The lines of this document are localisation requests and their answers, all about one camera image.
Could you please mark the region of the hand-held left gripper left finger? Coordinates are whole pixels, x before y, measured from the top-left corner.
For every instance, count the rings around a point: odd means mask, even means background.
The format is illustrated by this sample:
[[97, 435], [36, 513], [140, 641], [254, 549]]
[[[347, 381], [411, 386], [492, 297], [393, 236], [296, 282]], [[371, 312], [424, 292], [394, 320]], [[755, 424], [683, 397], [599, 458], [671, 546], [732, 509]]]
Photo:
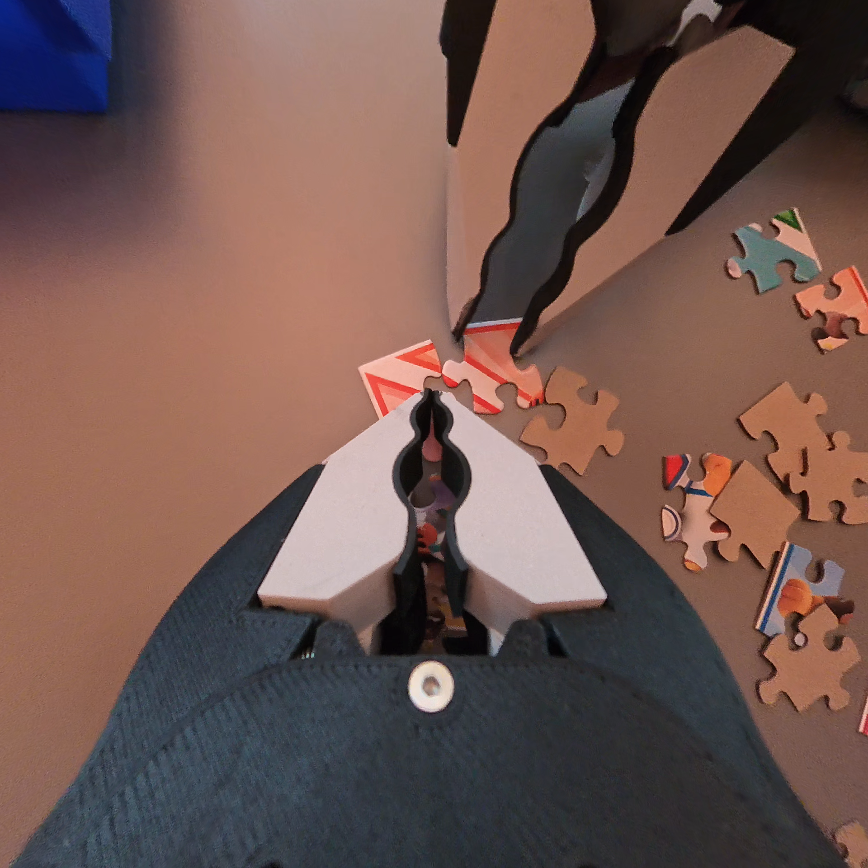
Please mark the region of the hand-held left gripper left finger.
[[411, 654], [425, 638], [427, 601], [409, 493], [422, 476], [432, 392], [388, 413], [319, 467], [259, 586], [264, 607], [349, 623], [381, 623], [382, 651]]

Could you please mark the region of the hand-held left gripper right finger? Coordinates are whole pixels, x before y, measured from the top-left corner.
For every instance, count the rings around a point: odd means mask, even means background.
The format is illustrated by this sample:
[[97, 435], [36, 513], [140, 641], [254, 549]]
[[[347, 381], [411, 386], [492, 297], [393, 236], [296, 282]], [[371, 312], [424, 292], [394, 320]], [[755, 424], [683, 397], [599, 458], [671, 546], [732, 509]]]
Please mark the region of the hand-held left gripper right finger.
[[463, 606], [489, 631], [495, 655], [515, 621], [598, 609], [607, 593], [540, 466], [458, 400], [440, 392], [444, 437], [463, 456], [467, 492], [454, 512], [469, 567]]

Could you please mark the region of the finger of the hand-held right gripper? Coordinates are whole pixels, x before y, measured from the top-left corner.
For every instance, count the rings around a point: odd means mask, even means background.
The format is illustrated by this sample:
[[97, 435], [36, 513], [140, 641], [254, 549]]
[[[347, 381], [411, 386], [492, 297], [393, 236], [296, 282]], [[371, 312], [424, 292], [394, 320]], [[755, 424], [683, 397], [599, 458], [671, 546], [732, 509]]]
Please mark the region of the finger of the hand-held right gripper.
[[567, 318], [579, 299], [659, 243], [747, 118], [785, 69], [793, 47], [750, 26], [677, 59], [619, 144], [620, 192], [608, 215], [600, 195], [565, 241], [564, 259], [531, 299], [511, 353], [520, 355]]
[[447, 151], [447, 302], [459, 339], [515, 217], [517, 176], [594, 53], [591, 2], [494, 2], [455, 145]]

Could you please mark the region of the plain teal puzzle piece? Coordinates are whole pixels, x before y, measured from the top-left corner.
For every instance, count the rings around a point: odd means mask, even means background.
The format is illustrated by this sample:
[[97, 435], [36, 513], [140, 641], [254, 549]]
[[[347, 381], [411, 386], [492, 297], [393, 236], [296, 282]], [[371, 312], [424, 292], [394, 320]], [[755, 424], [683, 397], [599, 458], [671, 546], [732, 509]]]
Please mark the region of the plain teal puzzle piece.
[[742, 226], [733, 232], [744, 255], [726, 260], [729, 276], [739, 278], [746, 273], [752, 274], [758, 293], [781, 284], [782, 277], [777, 267], [782, 262], [793, 265], [793, 280], [799, 283], [817, 278], [822, 266], [798, 209], [778, 212], [770, 223], [777, 230], [774, 238], [765, 237], [758, 223]]

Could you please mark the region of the red pink striped puzzle piece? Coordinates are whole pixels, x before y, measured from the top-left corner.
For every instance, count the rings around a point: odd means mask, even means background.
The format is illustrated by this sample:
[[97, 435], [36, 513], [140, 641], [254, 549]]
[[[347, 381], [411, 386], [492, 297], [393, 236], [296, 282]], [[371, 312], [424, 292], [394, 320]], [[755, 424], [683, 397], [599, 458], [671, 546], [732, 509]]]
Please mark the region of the red pink striped puzzle piece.
[[427, 340], [364, 363], [358, 370], [377, 417], [383, 418], [422, 391], [428, 377], [440, 377], [442, 364], [436, 346]]

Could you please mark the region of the deep orange edge puzzle piece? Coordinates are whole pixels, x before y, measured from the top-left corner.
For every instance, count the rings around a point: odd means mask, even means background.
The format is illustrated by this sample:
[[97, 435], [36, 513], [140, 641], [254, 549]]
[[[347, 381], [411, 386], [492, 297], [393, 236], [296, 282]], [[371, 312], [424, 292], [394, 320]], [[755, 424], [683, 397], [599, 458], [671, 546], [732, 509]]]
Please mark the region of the deep orange edge puzzle piece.
[[517, 389], [516, 404], [521, 408], [538, 406], [544, 401], [543, 383], [537, 366], [516, 367], [510, 344], [521, 319], [491, 320], [468, 326], [463, 333], [463, 361], [445, 361], [442, 377], [445, 385], [455, 388], [462, 381], [472, 387], [473, 410], [496, 414], [504, 409], [495, 390], [507, 383]]

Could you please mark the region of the white orange blue puzzle piece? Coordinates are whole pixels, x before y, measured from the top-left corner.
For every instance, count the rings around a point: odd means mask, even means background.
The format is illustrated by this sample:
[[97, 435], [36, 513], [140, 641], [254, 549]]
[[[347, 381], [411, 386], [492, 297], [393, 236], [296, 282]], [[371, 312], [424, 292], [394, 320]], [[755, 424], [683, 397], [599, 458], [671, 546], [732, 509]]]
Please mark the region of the white orange blue puzzle piece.
[[706, 544], [730, 536], [728, 526], [712, 516], [710, 508], [732, 475], [732, 461], [719, 454], [706, 453], [701, 458], [704, 476], [699, 481], [689, 477], [691, 461], [684, 453], [663, 458], [664, 488], [671, 491], [681, 487], [685, 499], [680, 511], [664, 506], [660, 520], [664, 540], [684, 543], [687, 548], [683, 565], [698, 572], [708, 565]]

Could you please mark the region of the pink red edge puzzle piece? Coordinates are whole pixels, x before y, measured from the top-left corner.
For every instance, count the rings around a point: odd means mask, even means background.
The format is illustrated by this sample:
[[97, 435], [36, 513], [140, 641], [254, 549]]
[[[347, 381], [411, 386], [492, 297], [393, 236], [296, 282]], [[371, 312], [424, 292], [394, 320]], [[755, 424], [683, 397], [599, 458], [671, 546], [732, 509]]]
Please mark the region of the pink red edge puzzle piece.
[[843, 331], [847, 320], [856, 321], [858, 334], [867, 334], [867, 290], [857, 267], [849, 266], [835, 273], [830, 282], [838, 289], [834, 298], [826, 297], [823, 286], [806, 288], [794, 295], [804, 318], [819, 312], [825, 317], [824, 326], [814, 339], [821, 353], [830, 353], [848, 342], [849, 337]]

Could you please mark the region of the blue orange dog puzzle piece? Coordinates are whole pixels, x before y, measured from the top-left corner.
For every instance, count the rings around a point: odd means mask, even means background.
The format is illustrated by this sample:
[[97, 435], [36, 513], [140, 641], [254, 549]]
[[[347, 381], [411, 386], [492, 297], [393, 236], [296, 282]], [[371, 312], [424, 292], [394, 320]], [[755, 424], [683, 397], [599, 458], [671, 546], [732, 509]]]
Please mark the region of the blue orange dog puzzle piece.
[[809, 615], [822, 605], [827, 605], [841, 624], [851, 620], [855, 603], [840, 594], [844, 569], [835, 561], [822, 560], [819, 579], [809, 580], [807, 570], [812, 561], [810, 550], [792, 542], [783, 544], [755, 623], [755, 629], [765, 637], [785, 633], [789, 615]]

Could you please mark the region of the blue plastic bin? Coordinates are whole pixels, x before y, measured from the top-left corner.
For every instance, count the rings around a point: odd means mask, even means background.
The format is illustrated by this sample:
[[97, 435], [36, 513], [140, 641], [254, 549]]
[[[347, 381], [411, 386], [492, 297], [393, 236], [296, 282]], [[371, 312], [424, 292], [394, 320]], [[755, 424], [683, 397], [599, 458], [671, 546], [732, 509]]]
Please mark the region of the blue plastic bin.
[[1, 2], [1, 109], [108, 109], [109, 1]]

